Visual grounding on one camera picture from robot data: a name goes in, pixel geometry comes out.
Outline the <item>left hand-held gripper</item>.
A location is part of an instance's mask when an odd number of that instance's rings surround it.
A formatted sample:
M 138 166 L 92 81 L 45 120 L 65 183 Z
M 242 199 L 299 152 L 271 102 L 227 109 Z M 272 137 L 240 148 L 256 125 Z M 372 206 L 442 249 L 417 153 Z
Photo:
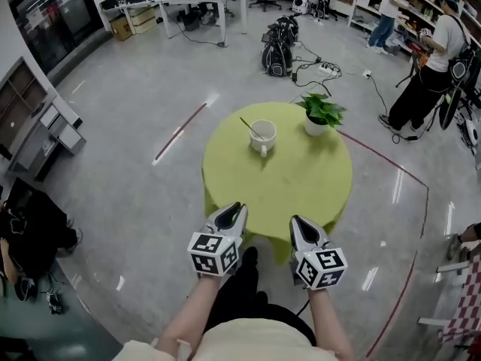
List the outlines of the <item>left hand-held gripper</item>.
M 247 205 L 234 202 L 214 211 L 192 234 L 187 253 L 198 276 L 221 278 L 236 267 L 247 217 Z

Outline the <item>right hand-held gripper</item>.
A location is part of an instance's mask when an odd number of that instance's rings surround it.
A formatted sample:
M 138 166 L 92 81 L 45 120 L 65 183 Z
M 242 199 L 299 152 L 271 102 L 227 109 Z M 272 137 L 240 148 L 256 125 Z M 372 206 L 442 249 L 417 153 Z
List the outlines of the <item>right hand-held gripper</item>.
M 348 269 L 346 257 L 325 230 L 305 217 L 294 215 L 290 222 L 292 254 L 290 269 L 295 286 L 324 290 L 337 285 Z

